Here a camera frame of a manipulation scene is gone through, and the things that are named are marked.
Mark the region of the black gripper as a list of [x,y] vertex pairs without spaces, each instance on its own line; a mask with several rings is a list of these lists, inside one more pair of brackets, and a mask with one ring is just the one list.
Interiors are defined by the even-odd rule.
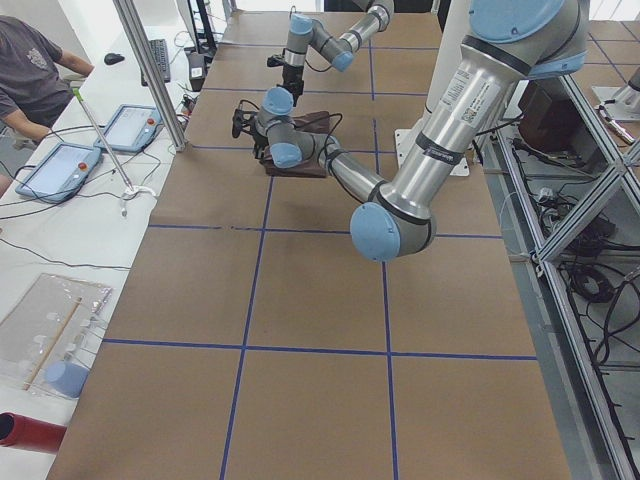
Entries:
[[304,67],[285,64],[282,71],[282,87],[289,91],[293,97],[293,105],[304,93]]
[[263,160],[266,149],[269,147],[269,140],[265,133],[261,133],[256,128],[251,130],[251,136],[254,141],[253,154],[257,160]]

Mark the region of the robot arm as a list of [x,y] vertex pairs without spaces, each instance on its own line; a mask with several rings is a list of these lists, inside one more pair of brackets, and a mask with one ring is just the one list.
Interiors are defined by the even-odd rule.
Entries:
[[449,82],[409,135],[409,148],[391,180],[362,166],[332,135],[304,131],[291,113],[306,55],[314,50],[337,70],[389,26],[394,5],[365,1],[363,17],[340,36],[317,20],[290,17],[281,57],[284,84],[267,91],[250,122],[257,148],[280,170],[311,161],[324,168],[359,205],[350,220],[355,248],[389,261],[424,250],[436,226],[433,198],[510,88],[579,70],[586,58],[585,1],[454,1],[444,25],[442,55],[459,47]]
[[344,72],[353,62],[355,54],[376,33],[389,26],[394,13],[393,1],[355,1],[364,16],[339,37],[333,36],[316,19],[305,14],[290,15],[287,42],[280,56],[272,57],[282,66],[280,86],[293,96],[293,105],[303,94],[303,73],[309,49],[316,51],[331,68]]

